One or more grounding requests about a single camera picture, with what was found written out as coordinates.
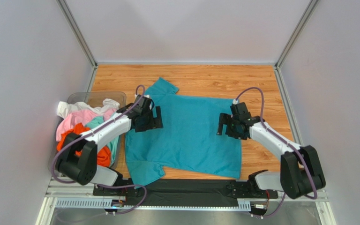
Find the teal t shirt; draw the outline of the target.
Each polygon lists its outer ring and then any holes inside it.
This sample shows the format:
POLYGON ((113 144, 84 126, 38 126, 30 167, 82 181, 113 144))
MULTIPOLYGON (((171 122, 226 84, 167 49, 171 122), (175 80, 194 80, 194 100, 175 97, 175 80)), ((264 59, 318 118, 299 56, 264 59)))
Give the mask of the teal t shirt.
POLYGON ((163 78, 146 90, 161 108, 163 127, 126 134, 125 160, 133 182, 148 185, 164 177, 165 167, 238 179, 241 141, 217 134, 219 116, 231 112, 232 100, 183 96, 178 90, 163 78))

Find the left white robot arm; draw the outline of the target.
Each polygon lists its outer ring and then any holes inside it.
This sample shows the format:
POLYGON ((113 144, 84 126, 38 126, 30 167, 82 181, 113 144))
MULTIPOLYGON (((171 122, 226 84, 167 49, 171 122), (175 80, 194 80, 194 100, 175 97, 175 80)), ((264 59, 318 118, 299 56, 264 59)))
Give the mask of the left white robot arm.
POLYGON ((78 135, 68 134, 63 148, 54 157, 52 171, 69 177, 69 183, 111 187, 118 173, 112 168, 98 165, 98 153, 128 131, 137 133, 163 127, 161 107, 156 106, 151 98, 138 95, 134 103, 119 109, 96 128, 78 135))

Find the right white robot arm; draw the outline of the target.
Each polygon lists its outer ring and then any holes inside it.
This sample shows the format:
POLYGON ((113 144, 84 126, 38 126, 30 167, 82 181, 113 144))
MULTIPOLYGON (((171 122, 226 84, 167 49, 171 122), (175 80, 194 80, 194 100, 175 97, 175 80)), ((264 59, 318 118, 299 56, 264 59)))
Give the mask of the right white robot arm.
POLYGON ((279 161, 280 171, 261 170, 250 174, 248 182, 256 190, 284 192, 297 199, 317 197, 326 180, 317 151, 311 145, 302 146, 275 131, 262 117, 251 116, 245 103, 232 104, 231 113, 221 113, 217 135, 260 143, 279 161))

